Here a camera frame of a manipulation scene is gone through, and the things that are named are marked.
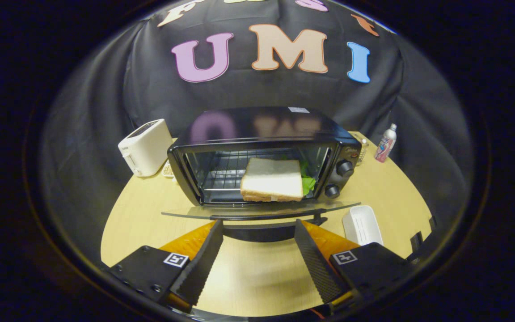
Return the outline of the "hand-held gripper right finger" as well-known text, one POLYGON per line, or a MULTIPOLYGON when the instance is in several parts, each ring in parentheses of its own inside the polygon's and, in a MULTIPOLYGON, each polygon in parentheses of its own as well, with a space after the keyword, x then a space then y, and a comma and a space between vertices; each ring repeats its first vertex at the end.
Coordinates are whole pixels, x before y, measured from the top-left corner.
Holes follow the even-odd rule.
POLYGON ((412 265, 380 243, 360 246, 304 220, 294 240, 324 305, 334 312, 367 306, 394 292, 412 275, 412 265))

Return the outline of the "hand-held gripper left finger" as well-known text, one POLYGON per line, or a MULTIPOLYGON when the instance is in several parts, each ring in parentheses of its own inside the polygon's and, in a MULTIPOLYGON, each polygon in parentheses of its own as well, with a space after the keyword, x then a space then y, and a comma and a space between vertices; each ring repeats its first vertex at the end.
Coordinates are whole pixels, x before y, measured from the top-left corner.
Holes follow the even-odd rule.
POLYGON ((141 246, 107 271, 150 301, 190 313, 220 251, 223 230, 222 220, 213 220, 162 247, 141 246))

